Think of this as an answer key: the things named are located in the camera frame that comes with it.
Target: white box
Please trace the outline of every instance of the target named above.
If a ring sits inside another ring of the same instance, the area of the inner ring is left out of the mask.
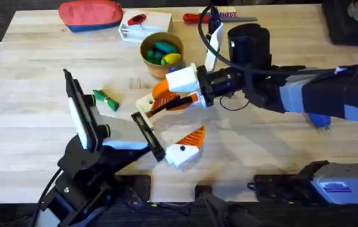
[[[145,21],[140,25],[128,26],[128,21],[137,15],[144,14]],[[127,9],[118,28],[121,38],[129,42],[142,42],[147,36],[157,32],[168,32],[172,21],[171,13],[158,13]]]

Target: orange object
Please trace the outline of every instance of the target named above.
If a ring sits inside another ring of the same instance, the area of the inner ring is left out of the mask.
[[[196,146],[198,147],[198,149],[201,149],[201,146],[203,145],[204,142],[204,135],[205,135],[204,126],[201,126],[200,128],[196,129],[194,132],[188,134],[186,137],[176,142],[176,144]]]
[[[152,117],[153,116],[152,112],[154,110],[160,108],[162,105],[165,105],[166,103],[172,101],[175,98],[180,98],[180,95],[176,93],[170,93],[167,96],[154,99],[151,110],[148,113],[146,113],[146,116]]]
[[[169,84],[167,82],[167,79],[162,80],[158,84],[156,84],[155,87],[153,87],[152,90],[152,96],[154,99],[166,97],[173,94],[169,91]]]

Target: red handle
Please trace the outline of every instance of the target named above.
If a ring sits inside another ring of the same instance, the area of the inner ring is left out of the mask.
[[[185,23],[197,23],[198,20],[200,19],[200,15],[194,14],[194,13],[185,13],[183,15],[183,21]],[[208,17],[208,15],[205,15],[203,17],[203,23],[208,23],[208,20],[210,18]]]

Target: wooden table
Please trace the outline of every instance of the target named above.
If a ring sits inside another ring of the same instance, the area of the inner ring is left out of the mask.
[[[257,16],[269,29],[274,64],[324,68],[358,63],[358,47],[330,44],[319,5],[236,9],[238,16]],[[184,43],[186,62],[203,64],[206,48],[196,25],[181,21],[198,8],[149,10],[172,13],[172,32]],[[224,34],[236,25],[227,23]],[[221,53],[227,56],[226,43],[224,35]],[[36,202],[75,135],[63,68],[85,92],[111,92],[120,109],[114,113],[99,103],[100,112],[127,120],[136,111],[134,101],[158,82],[148,74],[139,44],[121,41],[117,28],[74,34],[55,10],[16,12],[0,47],[0,202]],[[246,183],[255,173],[297,172],[315,160],[358,162],[358,123],[333,119],[332,124],[331,132],[322,135],[300,114],[252,105],[238,112],[215,105],[198,114],[164,114],[155,122],[164,143],[206,126],[201,158],[176,170],[149,154],[122,172],[150,174],[152,201],[191,201],[198,182],[212,184],[223,199],[250,201],[254,196]]]

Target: green object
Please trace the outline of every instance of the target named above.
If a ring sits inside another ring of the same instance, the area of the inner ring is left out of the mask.
[[[104,93],[102,90],[93,90],[93,94],[97,100],[106,103],[113,111],[117,111],[118,107],[120,106],[119,103],[106,95],[106,93]]]
[[[152,64],[160,64],[164,55],[158,51],[148,50],[145,59]]]
[[[156,49],[158,49],[166,54],[179,53],[179,51],[177,50],[177,48],[175,46],[173,46],[172,44],[169,44],[167,42],[155,42],[153,44],[153,46]]]

